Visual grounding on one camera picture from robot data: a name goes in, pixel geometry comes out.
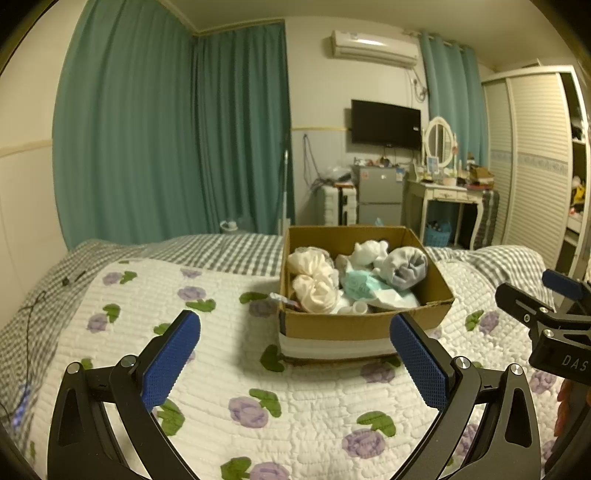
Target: wardrobe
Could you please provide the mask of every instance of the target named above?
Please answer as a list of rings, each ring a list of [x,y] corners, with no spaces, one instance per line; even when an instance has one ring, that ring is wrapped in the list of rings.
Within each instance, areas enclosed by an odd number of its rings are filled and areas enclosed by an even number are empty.
[[[499,191],[495,245],[525,245],[574,276],[589,214],[569,215],[573,176],[587,182],[589,119],[572,66],[529,67],[483,82],[489,168]]]

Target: air conditioner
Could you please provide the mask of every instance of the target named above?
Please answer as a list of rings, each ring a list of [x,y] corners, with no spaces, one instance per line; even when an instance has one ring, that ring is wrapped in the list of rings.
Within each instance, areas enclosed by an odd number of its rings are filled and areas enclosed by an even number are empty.
[[[408,69],[418,62],[418,47],[394,38],[335,30],[332,44],[336,58],[375,61]]]

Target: gray checkered sheet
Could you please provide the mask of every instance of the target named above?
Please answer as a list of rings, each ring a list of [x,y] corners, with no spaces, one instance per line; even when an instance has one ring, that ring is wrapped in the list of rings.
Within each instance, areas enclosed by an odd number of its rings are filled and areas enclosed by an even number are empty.
[[[226,273],[275,277],[281,270],[282,249],[282,237],[254,233],[191,235],[131,247],[100,240],[80,244],[27,294],[19,312],[0,330],[0,402],[9,413],[17,411],[9,424],[0,407],[0,419],[17,446],[24,451],[36,394],[61,331],[74,315],[90,282],[105,266],[126,258],[153,258]],[[45,299],[35,305],[29,325],[30,395],[17,409],[27,378],[29,306],[44,291]]]
[[[158,244],[127,247],[91,240],[79,245],[28,293],[22,309],[0,332],[0,401],[12,413],[21,399],[26,378],[26,325],[28,307],[43,291],[45,299],[33,311],[30,322],[29,384],[31,394],[21,407],[20,418],[4,423],[17,446],[24,451],[31,427],[36,393],[55,353],[61,331],[68,325],[86,289],[109,263],[127,258],[153,258],[180,265],[241,275],[279,276],[282,238],[269,235],[193,235]],[[541,284],[542,258],[526,247],[488,247],[476,252],[430,248],[435,261],[463,261],[478,269],[496,287],[502,282],[519,285],[553,306],[551,292]]]

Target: quilt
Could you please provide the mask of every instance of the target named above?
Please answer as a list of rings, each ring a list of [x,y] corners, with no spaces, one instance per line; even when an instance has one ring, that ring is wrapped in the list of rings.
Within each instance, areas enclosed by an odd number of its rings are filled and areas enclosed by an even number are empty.
[[[532,369],[527,330],[495,306],[494,287],[474,266],[437,262],[456,301],[432,334],[451,356],[485,368],[521,364],[534,397],[540,452],[550,453],[560,381]],[[202,271],[165,261],[109,264],[91,282],[60,336],[38,394],[29,460],[45,478],[47,436],[66,366],[114,365],[193,309],[202,334],[167,401],[154,415],[203,480],[390,479],[431,425],[427,407],[397,356],[290,365],[277,348],[276,278]],[[147,475],[116,413],[113,429],[130,467]],[[474,437],[477,407],[444,473]]]

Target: screw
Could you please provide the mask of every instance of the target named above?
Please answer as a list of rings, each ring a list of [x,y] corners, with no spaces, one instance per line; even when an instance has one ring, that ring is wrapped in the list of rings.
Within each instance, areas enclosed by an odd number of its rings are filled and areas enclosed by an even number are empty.
[[[122,359],[121,359],[121,366],[125,367],[125,368],[129,368],[135,365],[135,361],[136,361],[136,357],[135,355],[125,355]]]
[[[523,373],[523,369],[521,368],[520,365],[517,365],[517,364],[511,365],[511,371],[513,372],[514,375],[521,375]]]
[[[470,367],[471,363],[465,356],[459,356],[456,358],[456,365],[465,370]]]
[[[68,365],[68,368],[66,371],[69,374],[76,374],[80,371],[80,364],[78,362],[73,362],[70,365]]]

